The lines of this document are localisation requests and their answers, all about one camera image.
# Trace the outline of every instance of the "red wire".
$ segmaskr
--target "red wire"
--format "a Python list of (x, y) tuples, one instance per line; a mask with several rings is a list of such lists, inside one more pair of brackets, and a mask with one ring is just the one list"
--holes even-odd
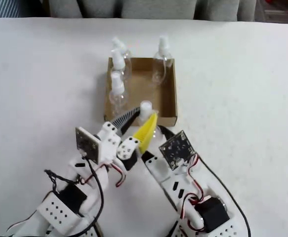
[(120, 180), (115, 184), (115, 186), (118, 188), (119, 186), (122, 185), (122, 183), (124, 182), (126, 175), (123, 174), (123, 172), (121, 171), (121, 169), (119, 169), (116, 165), (111, 164), (112, 168), (115, 169), (118, 173), (121, 174), (121, 178)]
[[(97, 171), (98, 169), (102, 168), (103, 166), (105, 166), (105, 164), (102, 164), (100, 167), (98, 167), (95, 171)], [(91, 174), (85, 181), (84, 183), (86, 184), (91, 178), (93, 177), (93, 174)]]
[(201, 228), (201, 229), (196, 229), (194, 228), (192, 225), (191, 225), (191, 221), (188, 220), (188, 227), (193, 230), (193, 231), (196, 231), (196, 232), (201, 232), (201, 231), (204, 231), (204, 228)]
[(193, 166), (197, 165), (197, 163), (198, 163), (198, 161), (199, 161), (199, 156), (198, 156), (198, 155), (195, 155), (195, 156), (197, 156), (197, 159), (196, 159), (195, 162), (188, 168), (188, 174), (189, 174), (189, 176), (192, 178), (193, 183), (194, 183), (194, 184), (198, 187), (198, 189), (201, 191), (201, 198), (200, 198), (199, 201), (192, 201), (192, 202), (191, 202), (192, 205), (195, 205), (195, 204), (197, 204), (198, 202), (203, 201), (203, 199), (204, 199), (204, 191), (203, 191), (202, 187), (201, 187), (201, 186), (199, 185), (199, 183), (192, 177), (192, 175), (191, 175), (191, 173), (190, 173), (191, 168), (192, 168)]
[(182, 203), (182, 208), (181, 208), (181, 212), (180, 212), (180, 218), (183, 219), (184, 218), (184, 203), (187, 199), (187, 197), (189, 195), (194, 195), (196, 198), (198, 198), (198, 196), (195, 193), (187, 193), (184, 198), (183, 198), (183, 203)]

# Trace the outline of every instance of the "cardboard tray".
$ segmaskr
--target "cardboard tray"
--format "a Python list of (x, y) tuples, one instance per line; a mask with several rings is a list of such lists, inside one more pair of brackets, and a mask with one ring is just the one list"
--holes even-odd
[[(151, 84), (152, 65), (152, 58), (132, 58), (132, 78), (126, 85), (129, 96), (127, 109), (138, 107), (143, 100), (149, 100), (153, 104), (153, 109), (159, 111), (157, 123), (167, 127), (174, 126), (178, 118), (174, 59), (171, 68), (167, 71), (164, 83), (157, 88), (153, 88)], [(109, 100), (112, 67), (112, 58), (109, 58), (105, 93), (105, 121), (113, 119)]]

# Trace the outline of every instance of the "cable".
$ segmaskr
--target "cable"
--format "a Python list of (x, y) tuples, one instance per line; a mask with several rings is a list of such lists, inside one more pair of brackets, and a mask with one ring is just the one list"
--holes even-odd
[(66, 179), (62, 176), (59, 176), (57, 174), (55, 174), (53, 171), (51, 171), (50, 169), (46, 169), (44, 170), (44, 172), (49, 176), (51, 182), (53, 183), (53, 192), (57, 192), (56, 188), (57, 188), (57, 183), (56, 183), (56, 179), (59, 179), (61, 181), (64, 181), (68, 184), (78, 184), (80, 182), (80, 180), (76, 180), (76, 181), (72, 181), (70, 179)]
[[(50, 193), (51, 193), (51, 191), (49, 191), (49, 192), (45, 195), (45, 197), (43, 198), (42, 202), (47, 198), (47, 196), (48, 196)], [(6, 229), (6, 232), (8, 232), (9, 230), (11, 230), (13, 227), (16, 227), (16, 226), (18, 226), (18, 225), (26, 222), (27, 220), (29, 220), (29, 219), (35, 214), (35, 212), (36, 212), (36, 210), (35, 210), (28, 218), (24, 219), (23, 221), (18, 221), (18, 222), (16, 222), (16, 223), (10, 225), (10, 226)]]
[(184, 219), (184, 203), (186, 201), (186, 199), (188, 198), (188, 196), (195, 196), (197, 199), (199, 198), (198, 195), (196, 195), (195, 193), (187, 193), (184, 198), (183, 198), (183, 203), (182, 203), (182, 207), (181, 207), (181, 212), (180, 212), (180, 219)]
[(118, 173), (121, 174), (120, 180), (115, 184), (115, 186), (118, 188), (118, 187), (121, 186), (122, 183), (125, 181), (126, 175), (124, 175), (123, 171), (122, 171), (118, 166), (116, 166), (115, 164), (112, 163), (112, 164), (111, 164), (111, 167), (112, 167), (113, 169), (115, 169)]
[(197, 165), (198, 161), (199, 161), (199, 156), (198, 154), (195, 154), (195, 156), (191, 159), (192, 160), (192, 165), (189, 166), (188, 168), (188, 175), (192, 178), (193, 183), (197, 186), (197, 188), (201, 191), (201, 197), (199, 198), (199, 200), (197, 201), (192, 201), (191, 204), (197, 204), (200, 201), (203, 201), (204, 199), (204, 191), (202, 189), (202, 187), (200, 186), (200, 184), (192, 177), (191, 175), (191, 169)]
[[(162, 129), (162, 133), (165, 135), (165, 133), (169, 136), (172, 135), (174, 136), (175, 134), (170, 131), (168, 128), (163, 127)], [(198, 158), (200, 159), (200, 161), (202, 162), (202, 164), (209, 170), (209, 172), (214, 175), (214, 177), (219, 181), (219, 183), (224, 187), (224, 189), (226, 190), (226, 192), (228, 193), (228, 195), (230, 196), (230, 198), (233, 200), (234, 204), (236, 205), (236, 207), (238, 208), (239, 212), (241, 213), (246, 227), (247, 227), (247, 232), (248, 232), (248, 237), (251, 237), (251, 230), (250, 230), (250, 226), (249, 226), (249, 222), (247, 220), (247, 217), (245, 216), (243, 210), (241, 209), (241, 207), (238, 205), (238, 203), (236, 202), (235, 198), (233, 197), (233, 195), (231, 194), (231, 192), (227, 189), (227, 187), (225, 186), (225, 184), (220, 180), (220, 178), (210, 169), (210, 167), (203, 161), (203, 159), (198, 156)]]
[[(87, 163), (88, 163), (88, 165), (89, 165), (89, 168), (90, 168), (90, 170), (91, 170), (91, 173), (93, 174), (93, 176), (94, 176), (94, 178), (95, 178), (95, 181), (96, 181), (96, 183), (98, 184), (99, 191), (100, 191), (100, 196), (101, 196), (101, 205), (100, 205), (100, 209), (99, 209), (98, 213), (96, 214), (95, 218), (93, 219), (93, 221), (91, 222), (90, 225), (88, 225), (84, 230), (82, 230), (82, 231), (80, 231), (80, 232), (78, 232), (78, 233), (76, 233), (76, 234), (74, 234), (74, 235), (67, 236), (67, 237), (79, 237), (79, 236), (82, 236), (83, 234), (85, 234), (88, 230), (90, 230), (90, 229), (95, 225), (95, 223), (97, 222), (97, 220), (99, 219), (99, 217), (100, 217), (100, 215), (101, 215), (101, 213), (102, 213), (102, 210), (103, 210), (103, 206), (104, 206), (103, 190), (102, 190), (102, 187), (101, 187), (101, 183), (100, 183), (100, 181), (99, 181), (99, 178), (98, 178), (96, 172), (94, 171), (94, 169), (92, 168), (92, 165), (91, 165), (89, 159), (87, 159), (87, 158), (85, 158), (85, 157), (83, 157), (82, 159), (85, 159), (85, 160), (87, 161)], [(51, 175), (51, 177), (53, 177), (53, 179), (51, 179), (52, 182), (53, 182), (53, 186), (54, 186), (54, 183), (56, 182), (56, 178), (58, 178), (58, 179), (60, 179), (60, 180), (63, 180), (63, 181), (65, 181), (65, 182), (70, 181), (70, 182), (74, 182), (74, 183), (75, 183), (75, 181), (65, 179), (65, 178), (63, 178), (63, 177), (61, 177), (61, 176), (56, 175), (55, 173), (53, 173), (53, 174)], [(43, 237), (43, 236), (23, 236), (23, 237)]]
[(220, 180), (220, 178), (208, 167), (208, 165), (202, 160), (201, 157), (199, 157), (200, 161), (202, 162), (202, 164), (209, 170), (209, 172), (211, 172), (212, 175), (214, 175), (214, 177), (220, 182), (220, 184), (224, 187), (224, 189), (227, 191), (227, 193), (229, 194), (229, 196), (231, 197), (231, 199), (233, 200), (234, 204), (236, 205), (236, 207), (238, 208), (239, 212), (241, 213), (246, 227), (247, 227), (247, 231), (248, 231), (248, 237), (251, 237), (251, 230), (250, 230), (250, 226), (249, 226), (249, 222), (247, 220), (247, 217), (245, 216), (243, 210), (241, 209), (241, 207), (238, 205), (238, 203), (236, 202), (235, 198), (233, 197), (233, 195), (231, 194), (231, 192), (227, 189), (227, 187), (225, 186), (225, 184)]
[(190, 220), (188, 220), (188, 227), (189, 227), (191, 230), (195, 231), (195, 232), (202, 232), (202, 231), (204, 231), (204, 227), (201, 228), (201, 229), (196, 229), (196, 228), (194, 228), (194, 227), (192, 226)]

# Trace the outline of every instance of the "black wire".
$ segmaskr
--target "black wire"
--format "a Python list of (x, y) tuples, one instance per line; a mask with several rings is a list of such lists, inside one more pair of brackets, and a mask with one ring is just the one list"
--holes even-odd
[(215, 178), (220, 182), (220, 184), (224, 187), (224, 189), (227, 191), (227, 193), (229, 194), (229, 196), (231, 197), (231, 199), (233, 200), (234, 204), (236, 205), (236, 207), (238, 208), (238, 210), (240, 211), (241, 215), (243, 216), (243, 219), (245, 221), (246, 227), (247, 227), (247, 231), (248, 231), (248, 237), (251, 237), (251, 231), (250, 231), (250, 226), (249, 226), (249, 222), (247, 220), (247, 217), (245, 216), (243, 210), (241, 209), (241, 207), (238, 205), (238, 203), (236, 202), (235, 198), (233, 197), (233, 195), (231, 194), (231, 192), (227, 189), (227, 187), (225, 186), (225, 184), (223, 183), (222, 180), (220, 180), (220, 178), (209, 168), (209, 166), (202, 160), (201, 157), (199, 157), (200, 161), (204, 164), (204, 166), (209, 170), (209, 172), (212, 173), (212, 175), (215, 176)]
[(55, 174), (53, 171), (51, 171), (50, 169), (46, 169), (44, 170), (44, 172), (49, 176), (51, 182), (53, 183), (53, 191), (56, 192), (56, 188), (57, 188), (57, 183), (56, 183), (56, 179), (59, 179), (61, 181), (64, 181), (68, 184), (78, 184), (79, 183), (79, 180), (76, 180), (76, 181), (72, 181), (70, 179), (66, 179), (62, 176), (59, 176), (57, 174)]
[[(101, 205), (100, 205), (100, 209), (99, 209), (98, 213), (96, 214), (95, 218), (93, 219), (93, 221), (91, 222), (90, 225), (88, 225), (84, 230), (82, 230), (82, 231), (80, 231), (80, 232), (78, 232), (78, 233), (76, 233), (74, 235), (67, 236), (67, 237), (79, 237), (79, 236), (84, 235), (88, 230), (90, 230), (96, 224), (97, 220), (99, 219), (99, 217), (100, 217), (100, 215), (102, 213), (103, 206), (104, 206), (104, 195), (103, 195), (103, 190), (102, 190), (99, 178), (98, 178), (96, 172), (94, 171), (94, 169), (92, 168), (92, 165), (91, 165), (90, 161), (87, 158), (83, 158), (83, 159), (85, 159), (86, 162), (88, 163), (89, 168), (91, 170), (91, 173), (93, 174), (93, 176), (95, 178), (95, 181), (96, 181), (96, 183), (97, 183), (97, 185), (99, 187), (100, 196), (101, 196)], [(69, 182), (69, 183), (73, 182), (73, 183), (75, 183), (75, 181), (72, 181), (72, 180), (69, 180), (69, 179), (65, 179), (65, 178), (63, 178), (61, 176), (58, 176), (52, 171), (45, 170), (45, 172), (48, 174), (49, 177), (52, 177), (51, 181), (53, 182), (53, 184), (54, 184), (54, 182), (56, 182), (56, 178), (58, 178), (58, 179), (60, 179), (62, 181), (65, 181), (65, 182)], [(43, 237), (43, 236), (22, 236), (22, 237)]]
[[(170, 131), (168, 128), (160, 126), (162, 134), (167, 134), (167, 135), (172, 135), (174, 136), (175, 134)], [(247, 231), (248, 231), (248, 237), (251, 237), (251, 230), (250, 230), (250, 226), (249, 226), (249, 222), (247, 220), (247, 217), (245, 216), (243, 210), (241, 209), (241, 207), (238, 205), (238, 203), (236, 202), (235, 198), (233, 197), (233, 195), (231, 194), (231, 192), (228, 190), (228, 188), (225, 186), (225, 184), (223, 183), (223, 181), (214, 173), (213, 170), (211, 170), (211, 168), (203, 161), (203, 159), (199, 156), (200, 161), (204, 164), (204, 166), (209, 170), (209, 172), (211, 172), (212, 175), (214, 175), (214, 177), (220, 182), (220, 184), (224, 187), (224, 189), (227, 191), (227, 193), (229, 194), (229, 196), (231, 197), (231, 199), (233, 200), (234, 204), (236, 205), (236, 207), (238, 208), (238, 210), (240, 211), (241, 215), (243, 216), (243, 219), (245, 221), (246, 227), (247, 227)]]

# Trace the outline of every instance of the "circuit board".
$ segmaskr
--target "circuit board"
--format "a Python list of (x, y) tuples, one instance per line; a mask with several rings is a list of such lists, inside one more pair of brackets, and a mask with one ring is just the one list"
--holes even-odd
[(159, 147), (172, 170), (178, 168), (181, 159), (189, 162), (196, 153), (184, 131), (181, 131)]
[(86, 157), (96, 164), (99, 163), (99, 143), (100, 141), (83, 128), (76, 127), (77, 149), (83, 150)]

